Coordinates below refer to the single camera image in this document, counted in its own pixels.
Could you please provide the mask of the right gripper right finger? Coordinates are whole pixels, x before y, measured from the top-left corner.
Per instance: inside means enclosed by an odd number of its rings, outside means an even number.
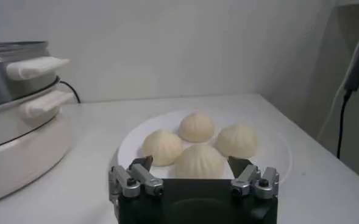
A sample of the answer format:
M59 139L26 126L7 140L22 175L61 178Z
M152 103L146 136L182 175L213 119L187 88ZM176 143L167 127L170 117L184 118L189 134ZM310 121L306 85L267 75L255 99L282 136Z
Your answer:
M248 159L228 157L228 164L235 177L231 182L232 195L236 198L253 194L261 200L277 198L279 194L279 173L267 167L263 173Z

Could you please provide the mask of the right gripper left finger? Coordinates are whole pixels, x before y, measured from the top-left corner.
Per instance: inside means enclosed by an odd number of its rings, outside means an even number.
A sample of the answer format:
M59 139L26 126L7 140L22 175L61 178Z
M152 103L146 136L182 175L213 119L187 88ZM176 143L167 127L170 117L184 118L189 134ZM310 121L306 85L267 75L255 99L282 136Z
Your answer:
M137 198L141 195L142 186L148 195L163 195L163 180L149 172L152 162L152 156L145 156L134 159L128 169L121 165L112 166L108 172L109 200L114 203L119 196Z

